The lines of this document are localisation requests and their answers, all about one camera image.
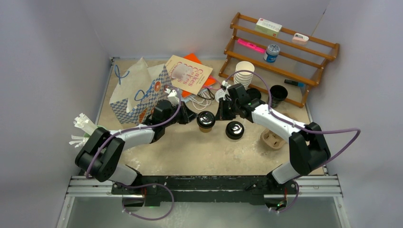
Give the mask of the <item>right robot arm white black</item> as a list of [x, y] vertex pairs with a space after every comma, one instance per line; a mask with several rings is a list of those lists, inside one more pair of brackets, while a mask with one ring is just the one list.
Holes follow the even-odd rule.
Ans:
[[286, 182], [308, 175], [331, 157], [328, 145], [317, 123], [291, 119], [258, 98], [251, 98], [241, 84], [227, 87], [227, 94], [220, 99], [216, 120], [232, 120], [235, 116], [263, 126], [283, 139], [289, 146], [289, 161], [268, 174], [267, 188], [279, 193]]

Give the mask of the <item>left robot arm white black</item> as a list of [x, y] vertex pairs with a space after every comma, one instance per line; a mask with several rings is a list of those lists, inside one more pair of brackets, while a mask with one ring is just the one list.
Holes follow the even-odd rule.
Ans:
[[168, 100], [160, 100], [137, 127], [119, 131], [96, 128], [76, 156], [75, 165], [99, 182], [118, 182], [129, 194], [137, 194], [142, 187], [141, 180], [137, 178], [141, 174], [119, 163], [122, 152], [154, 143], [164, 136], [166, 127], [188, 124], [197, 116], [184, 102], [173, 105]]

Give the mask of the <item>checkered paper bakery bag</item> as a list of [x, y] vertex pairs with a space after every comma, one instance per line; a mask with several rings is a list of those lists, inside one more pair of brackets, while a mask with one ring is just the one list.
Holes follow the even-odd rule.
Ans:
[[115, 64], [113, 75], [118, 82], [109, 104], [120, 124], [142, 123], [159, 100], [167, 99], [165, 89], [171, 80], [165, 64], [148, 66], [140, 58], [126, 68]]

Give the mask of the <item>brown paper coffee cup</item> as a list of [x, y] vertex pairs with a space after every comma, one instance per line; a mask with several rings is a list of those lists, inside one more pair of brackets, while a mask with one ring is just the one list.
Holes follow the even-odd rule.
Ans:
[[203, 133], [209, 133], [212, 130], [212, 126], [199, 126], [199, 129]]

